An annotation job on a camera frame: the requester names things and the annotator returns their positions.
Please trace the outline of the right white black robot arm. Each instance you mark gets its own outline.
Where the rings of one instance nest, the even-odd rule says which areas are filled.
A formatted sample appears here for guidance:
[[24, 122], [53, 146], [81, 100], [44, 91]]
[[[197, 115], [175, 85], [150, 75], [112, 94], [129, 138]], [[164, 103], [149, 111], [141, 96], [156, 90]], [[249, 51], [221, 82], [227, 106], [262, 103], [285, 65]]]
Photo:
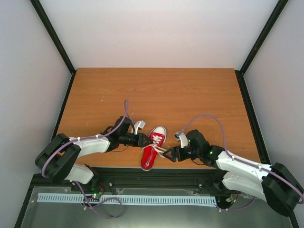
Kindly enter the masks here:
[[219, 181], [221, 187], [259, 198], [286, 217], [304, 202], [303, 187], [283, 164], [262, 164], [242, 158], [209, 144], [198, 130], [175, 136], [181, 144], [163, 153], [172, 162], [199, 159], [223, 173]]

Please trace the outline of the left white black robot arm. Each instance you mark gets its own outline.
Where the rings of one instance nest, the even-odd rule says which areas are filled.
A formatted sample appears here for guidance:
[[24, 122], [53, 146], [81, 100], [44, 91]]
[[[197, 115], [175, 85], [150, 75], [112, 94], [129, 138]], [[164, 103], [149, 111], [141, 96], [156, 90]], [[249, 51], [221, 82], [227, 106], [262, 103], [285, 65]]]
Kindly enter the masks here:
[[87, 165], [77, 164], [77, 159], [93, 153], [114, 151], [121, 144], [144, 148], [152, 144], [152, 139], [138, 132], [144, 126], [144, 121], [132, 123], [130, 118], [121, 116], [114, 126], [97, 135], [75, 138], [60, 133], [36, 157], [35, 165], [42, 176], [52, 183], [76, 181], [88, 191], [94, 191], [98, 188], [99, 179]]

